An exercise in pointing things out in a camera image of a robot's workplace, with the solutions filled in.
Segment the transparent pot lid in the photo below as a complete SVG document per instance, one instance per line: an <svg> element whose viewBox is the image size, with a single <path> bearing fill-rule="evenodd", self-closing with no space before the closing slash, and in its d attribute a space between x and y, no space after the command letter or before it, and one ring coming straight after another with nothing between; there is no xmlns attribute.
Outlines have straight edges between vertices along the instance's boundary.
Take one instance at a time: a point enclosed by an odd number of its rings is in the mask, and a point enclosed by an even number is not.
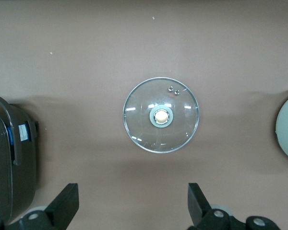
<svg viewBox="0 0 288 230"><path fill-rule="evenodd" d="M123 110L131 140L154 153L180 149L194 136L199 122L195 96L181 82L152 78L136 86Z"/></svg>

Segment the round white knob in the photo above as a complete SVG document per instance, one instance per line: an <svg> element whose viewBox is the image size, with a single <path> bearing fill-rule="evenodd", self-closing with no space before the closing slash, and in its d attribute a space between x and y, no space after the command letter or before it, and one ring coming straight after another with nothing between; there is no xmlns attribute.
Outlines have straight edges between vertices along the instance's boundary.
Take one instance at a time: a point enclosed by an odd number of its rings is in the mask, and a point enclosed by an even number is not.
<svg viewBox="0 0 288 230"><path fill-rule="evenodd" d="M155 113L155 121L158 123L158 124L164 124L168 121L168 113L167 111L165 110L158 110L156 113Z"/></svg>

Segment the white label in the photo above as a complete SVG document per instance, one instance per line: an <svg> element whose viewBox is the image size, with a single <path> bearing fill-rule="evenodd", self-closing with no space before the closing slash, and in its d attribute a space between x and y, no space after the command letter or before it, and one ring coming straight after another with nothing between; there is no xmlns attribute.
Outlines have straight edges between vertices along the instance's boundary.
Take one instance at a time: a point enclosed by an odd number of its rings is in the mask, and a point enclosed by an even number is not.
<svg viewBox="0 0 288 230"><path fill-rule="evenodd" d="M19 134L20 134L20 141L25 141L28 140L28 131L27 131L27 127L25 126L25 124L23 125L19 125Z"/></svg>

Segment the glass lid rim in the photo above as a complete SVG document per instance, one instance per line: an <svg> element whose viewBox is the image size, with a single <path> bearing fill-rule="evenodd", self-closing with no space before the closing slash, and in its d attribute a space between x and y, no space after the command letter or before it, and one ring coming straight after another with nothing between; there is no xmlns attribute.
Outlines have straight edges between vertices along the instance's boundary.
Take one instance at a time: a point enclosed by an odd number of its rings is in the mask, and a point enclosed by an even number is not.
<svg viewBox="0 0 288 230"><path fill-rule="evenodd" d="M154 150L151 150L151 149L147 149L145 148L144 146L140 145L137 141L134 140L134 138L132 138L132 135L130 134L130 131L128 129L128 126L127 126L127 122L126 122L126 118L125 118L125 108L126 108L126 104L130 98L130 96L142 85L144 85L145 83L148 83L150 81L153 81L153 80L170 80L170 81L173 81L175 83L178 83L180 85L182 85L183 87L185 87L186 90L188 90L188 92L190 93L192 99L194 100L194 103L196 105L195 109L196 109L196 120L195 120L195 125L194 125L194 129L192 131L192 134L190 135L190 137L182 144L180 145L179 147L175 148L175 149L171 149L171 150L167 150L167 151L154 151ZM139 146L140 148L148 151L148 152L152 152L152 153L170 153L170 152L174 152L174 151L177 151L179 149L181 149L182 147L184 147L192 138L193 136L195 135L195 132L198 128L198 124L199 124L199 118L200 118L200 110L199 110L199 105L198 105L198 102L194 96L194 94L192 93L192 91L185 85L183 84L182 82L178 81L178 80L175 80L175 79L172 79L172 78L168 78L168 77L155 77L155 78L150 78L150 79L147 79L147 80L144 80L142 81L141 83L139 83L137 86L135 86L131 92L128 94L127 96L127 99L124 103L124 107L123 107L123 122L124 122L124 126L125 126L125 129L126 129L126 132L128 134L128 136L130 137L130 139L137 145Z"/></svg>

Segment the metal bolt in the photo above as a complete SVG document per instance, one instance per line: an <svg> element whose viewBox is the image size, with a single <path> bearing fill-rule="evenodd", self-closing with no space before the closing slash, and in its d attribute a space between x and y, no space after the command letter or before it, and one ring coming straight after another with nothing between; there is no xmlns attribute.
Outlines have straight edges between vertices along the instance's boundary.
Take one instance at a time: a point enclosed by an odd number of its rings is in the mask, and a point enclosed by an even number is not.
<svg viewBox="0 0 288 230"><path fill-rule="evenodd" d="M28 217L28 219L36 219L38 217L38 214L36 214L36 213L33 213L33 214L31 214L29 217Z"/></svg>
<svg viewBox="0 0 288 230"><path fill-rule="evenodd" d="M253 219L254 224L258 225L258 226L265 226L265 222L262 219L259 218L255 218Z"/></svg>
<svg viewBox="0 0 288 230"><path fill-rule="evenodd" d="M216 217L219 217L219 218L223 218L224 217L224 213L217 210L213 213Z"/></svg>

